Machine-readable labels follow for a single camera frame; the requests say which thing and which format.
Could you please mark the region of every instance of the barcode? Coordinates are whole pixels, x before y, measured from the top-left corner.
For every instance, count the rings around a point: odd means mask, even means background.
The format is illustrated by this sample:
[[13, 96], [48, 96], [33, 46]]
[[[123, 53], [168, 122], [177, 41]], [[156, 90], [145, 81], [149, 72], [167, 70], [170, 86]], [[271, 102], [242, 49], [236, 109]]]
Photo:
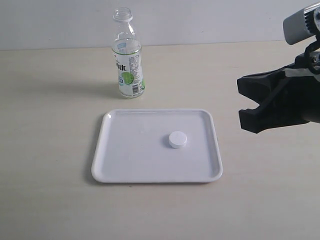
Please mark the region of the barcode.
[[132, 92], [133, 92], [133, 94], [137, 94], [139, 92], [139, 86], [138, 85], [133, 85], [132, 86]]

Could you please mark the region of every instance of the clear glass bottle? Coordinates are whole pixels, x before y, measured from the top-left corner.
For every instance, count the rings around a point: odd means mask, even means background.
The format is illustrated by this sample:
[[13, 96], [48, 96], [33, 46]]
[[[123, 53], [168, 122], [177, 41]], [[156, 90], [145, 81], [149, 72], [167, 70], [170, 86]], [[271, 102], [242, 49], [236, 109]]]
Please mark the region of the clear glass bottle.
[[118, 69], [119, 90], [124, 97], [136, 98], [145, 91], [145, 81], [141, 67], [141, 44], [132, 25], [129, 8], [119, 7], [114, 11], [116, 24], [112, 45]]

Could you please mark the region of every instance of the light wood surface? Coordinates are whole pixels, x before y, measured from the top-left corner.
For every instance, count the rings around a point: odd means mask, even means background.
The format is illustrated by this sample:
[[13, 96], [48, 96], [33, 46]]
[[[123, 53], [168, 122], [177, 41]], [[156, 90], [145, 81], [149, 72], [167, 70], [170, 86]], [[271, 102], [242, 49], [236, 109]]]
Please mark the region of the light wood surface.
[[[145, 93], [118, 94], [109, 48], [0, 51], [0, 239], [318, 240], [320, 124], [254, 134], [238, 110], [244, 75], [294, 61], [308, 43], [143, 48]], [[208, 184], [97, 184], [102, 115], [202, 108], [223, 175]]]

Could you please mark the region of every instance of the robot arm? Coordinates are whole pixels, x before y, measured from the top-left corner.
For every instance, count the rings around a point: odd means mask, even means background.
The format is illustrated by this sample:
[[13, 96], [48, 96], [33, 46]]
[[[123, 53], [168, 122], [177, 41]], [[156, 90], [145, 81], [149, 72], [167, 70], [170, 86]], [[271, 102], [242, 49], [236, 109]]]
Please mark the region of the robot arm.
[[286, 18], [283, 32], [290, 45], [312, 36], [316, 41], [292, 64], [237, 80], [239, 93], [259, 104], [239, 111], [241, 128], [252, 133], [320, 123], [320, 2]]

